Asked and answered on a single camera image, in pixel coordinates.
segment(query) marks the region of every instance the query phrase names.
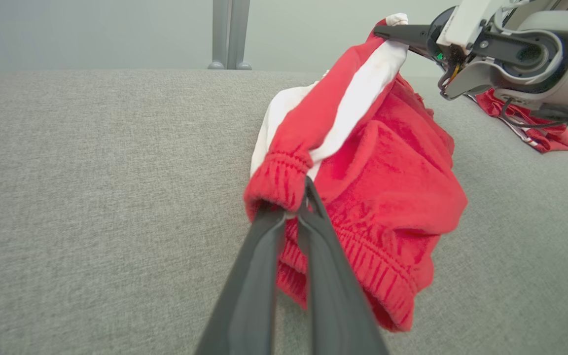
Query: gray table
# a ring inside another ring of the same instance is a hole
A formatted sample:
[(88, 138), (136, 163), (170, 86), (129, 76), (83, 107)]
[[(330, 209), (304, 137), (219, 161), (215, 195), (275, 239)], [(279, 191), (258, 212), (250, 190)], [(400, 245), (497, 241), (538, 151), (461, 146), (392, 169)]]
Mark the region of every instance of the gray table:
[[(190, 354), (248, 227), (264, 111), (319, 77), (0, 76), (0, 354)], [(455, 137), (469, 205), (393, 354), (568, 354), (568, 152), (410, 81)], [(279, 302), (277, 353), (306, 354), (306, 315)]]

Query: white wall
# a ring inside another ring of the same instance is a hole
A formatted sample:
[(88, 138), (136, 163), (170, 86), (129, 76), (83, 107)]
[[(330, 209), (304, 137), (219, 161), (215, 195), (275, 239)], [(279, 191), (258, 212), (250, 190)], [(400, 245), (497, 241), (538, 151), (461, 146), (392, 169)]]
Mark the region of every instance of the white wall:
[[(428, 24), (461, 0), (251, 0), (244, 60), (254, 70), (329, 69), (345, 50), (363, 43), (393, 13)], [(431, 61), (409, 53), (405, 76), (440, 76)]]
[(211, 0), (0, 0), (0, 70), (211, 61)]

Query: red cloth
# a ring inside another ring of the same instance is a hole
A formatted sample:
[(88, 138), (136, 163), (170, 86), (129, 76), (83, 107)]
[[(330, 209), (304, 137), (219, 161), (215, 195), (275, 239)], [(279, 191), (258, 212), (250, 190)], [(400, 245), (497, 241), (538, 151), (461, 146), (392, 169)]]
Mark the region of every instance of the red cloth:
[[(503, 110), (503, 101), (494, 97), (494, 89), (490, 89), (483, 94), (476, 95), (477, 103), (488, 115), (499, 117)], [(546, 119), (540, 119), (530, 116), (528, 108), (510, 105), (505, 112), (508, 116), (521, 117), (528, 124), (550, 123)], [(568, 130), (565, 124), (561, 126), (547, 128), (530, 128), (525, 130), (525, 134), (537, 144), (531, 144), (534, 149), (541, 153), (547, 153), (553, 150), (568, 150)]]
[[(277, 128), (244, 199), (250, 219), (259, 200), (296, 211), (313, 166), (309, 151), (333, 126), (354, 73), (383, 39), (349, 49)], [(345, 143), (323, 160), (315, 185), (378, 322), (410, 330), (415, 295), (433, 280), (431, 252), (458, 224), (467, 200), (451, 166), (453, 139), (399, 75), (377, 96)], [(277, 285), (306, 307), (306, 257), (297, 222), (286, 225)]]

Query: cable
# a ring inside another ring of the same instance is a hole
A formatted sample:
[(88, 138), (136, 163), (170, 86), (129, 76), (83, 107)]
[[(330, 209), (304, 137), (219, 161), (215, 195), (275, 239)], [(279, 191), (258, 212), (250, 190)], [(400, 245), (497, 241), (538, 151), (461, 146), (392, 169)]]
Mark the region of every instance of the cable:
[(446, 85), (450, 84), (451, 81), (453, 81), (453, 79), (455, 79), (455, 76), (457, 76), (458, 72), (460, 72), (460, 65), (455, 66), (455, 71), (453, 72), (453, 75), (451, 75), (451, 78), (448, 79), (448, 83), (446, 83)]
[(503, 108), (501, 109), (501, 118), (505, 120), (505, 122), (511, 124), (512, 126), (523, 127), (523, 128), (547, 128), (547, 127), (560, 126), (561, 124), (566, 124), (566, 122), (568, 122), (568, 119), (552, 119), (551, 121), (554, 121), (554, 123), (543, 123), (543, 124), (518, 123), (512, 120), (510, 117), (507, 117), (507, 115), (505, 114), (507, 108), (510, 107), (510, 103), (512, 103), (512, 99), (507, 99), (507, 101), (505, 101), (505, 105), (503, 105)]

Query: clothing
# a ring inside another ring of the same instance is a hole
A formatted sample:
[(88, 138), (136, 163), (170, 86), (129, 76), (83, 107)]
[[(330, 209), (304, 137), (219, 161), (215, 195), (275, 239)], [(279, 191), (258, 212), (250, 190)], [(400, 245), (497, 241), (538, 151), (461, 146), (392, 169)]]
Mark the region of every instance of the clothing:
[[(397, 73), (407, 49), (370, 34), (320, 81), (277, 94), (244, 195), (250, 219), (261, 200), (293, 212), (311, 176), (378, 322), (394, 331), (410, 330), (414, 297), (433, 278), (430, 254), (467, 204), (453, 139)], [(306, 267), (289, 220), (277, 285), (304, 307)]]
[[(494, 97), (494, 89), (490, 89), (483, 94), (476, 95), (475, 101), (480, 108), (492, 117), (500, 117), (501, 110), (503, 110), (503, 101)], [(539, 119), (530, 116), (532, 111), (528, 108), (510, 105), (505, 113), (509, 117), (522, 120), (528, 124), (543, 124), (549, 123), (546, 119)], [(554, 150), (568, 150), (568, 130), (565, 124), (561, 126), (547, 127), (547, 128), (525, 128), (516, 127), (507, 123), (508, 126), (514, 130), (516, 135), (532, 146), (532, 148), (547, 153)]]

